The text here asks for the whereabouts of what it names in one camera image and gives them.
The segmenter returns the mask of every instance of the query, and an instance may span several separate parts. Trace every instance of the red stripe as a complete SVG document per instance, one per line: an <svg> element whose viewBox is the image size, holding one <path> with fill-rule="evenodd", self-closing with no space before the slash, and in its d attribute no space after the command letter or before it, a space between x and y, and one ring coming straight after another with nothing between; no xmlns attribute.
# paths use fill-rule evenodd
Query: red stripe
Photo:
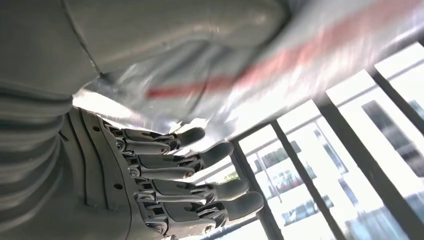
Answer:
<svg viewBox="0 0 424 240"><path fill-rule="evenodd" d="M270 59L249 67L235 83L232 77L219 76L186 85L151 88L147 91L146 97L176 98L199 94L206 82L208 93L227 90L234 84L249 86L267 77L292 70L296 66L308 64L345 43L375 32L396 18L409 13L421 2L422 0L377 0L361 11L322 30L308 42L292 49L285 49Z"/></svg>

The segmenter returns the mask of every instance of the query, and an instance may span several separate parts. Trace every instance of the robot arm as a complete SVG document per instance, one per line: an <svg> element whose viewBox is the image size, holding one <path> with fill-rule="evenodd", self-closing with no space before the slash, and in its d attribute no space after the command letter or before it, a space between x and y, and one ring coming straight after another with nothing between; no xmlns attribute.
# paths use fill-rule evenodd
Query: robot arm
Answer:
<svg viewBox="0 0 424 240"><path fill-rule="evenodd" d="M282 19L266 0L160 2L1 1L0 239L182 238L261 208L262 198L241 195L236 182L164 189L160 180L188 177L221 157L164 155L192 140L128 129L118 136L72 107L72 94L100 76L190 41L257 47Z"/></svg>

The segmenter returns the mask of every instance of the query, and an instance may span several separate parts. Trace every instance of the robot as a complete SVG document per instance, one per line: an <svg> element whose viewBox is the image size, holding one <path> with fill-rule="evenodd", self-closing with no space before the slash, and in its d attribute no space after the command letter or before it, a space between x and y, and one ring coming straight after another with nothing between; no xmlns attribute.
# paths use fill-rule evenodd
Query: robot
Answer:
<svg viewBox="0 0 424 240"><path fill-rule="evenodd" d="M261 195L245 193L248 186L240 180L177 181L229 155L229 143L175 156L172 151L201 139L204 131L118 129L73 107L72 95L93 80L171 53L176 44L200 39L253 48L280 27L279 8L265 0L204 0L206 8L198 1L171 2L184 11L165 0L0 3L1 240L182 239L262 208ZM201 9L219 17L204 16ZM177 19L193 17L165 21L175 13ZM209 20L225 28L209 34Z"/></svg>

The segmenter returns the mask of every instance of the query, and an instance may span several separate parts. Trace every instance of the black window mullion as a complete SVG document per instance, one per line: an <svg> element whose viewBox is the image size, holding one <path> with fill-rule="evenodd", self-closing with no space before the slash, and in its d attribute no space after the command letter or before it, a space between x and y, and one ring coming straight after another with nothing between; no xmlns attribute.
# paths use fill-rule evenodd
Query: black window mullion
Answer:
<svg viewBox="0 0 424 240"><path fill-rule="evenodd" d="M234 146L234 152L231 155L231 161L234 164L240 179L248 181L251 191L258 192L262 195L263 208L258 213L256 213L256 217L262 223L262 227L266 233L266 236L268 237L268 240L284 240L281 229L278 227L274 215L271 212L270 206L268 205L267 199L265 198L265 195L261 190L258 181L256 180L255 174L250 167L239 142L233 140L231 143Z"/></svg>
<svg viewBox="0 0 424 240"><path fill-rule="evenodd" d="M424 135L424 119L408 104L408 102L393 88L383 75L377 71L374 66L366 69L375 83L383 90L383 92L393 101L393 103L402 111L403 114L411 121L411 123Z"/></svg>
<svg viewBox="0 0 424 240"><path fill-rule="evenodd" d="M302 179L307 190L312 196L313 201L316 203L317 207L319 208L325 220L327 221L328 226L330 227L335 238L337 240L346 240L342 230L340 229L339 225L336 223L336 220L330 213L330 209L327 207L326 203L324 202L323 198L321 197L320 193L315 187L314 182L312 181L311 177L308 175L308 172L306 171L301 160L296 154L295 149L293 148L293 146L290 144L289 140L287 139L286 134L284 134L283 130L281 129L280 125L278 124L276 120L271 122L271 126L274 129L275 133L277 134L277 137L280 140L285 152L288 154L288 157L293 162L294 168L296 168L300 178Z"/></svg>
<svg viewBox="0 0 424 240"><path fill-rule="evenodd" d="M331 102L328 95L324 94L319 101L315 100L314 102L409 239L423 239L423 223L380 168L338 108Z"/></svg>

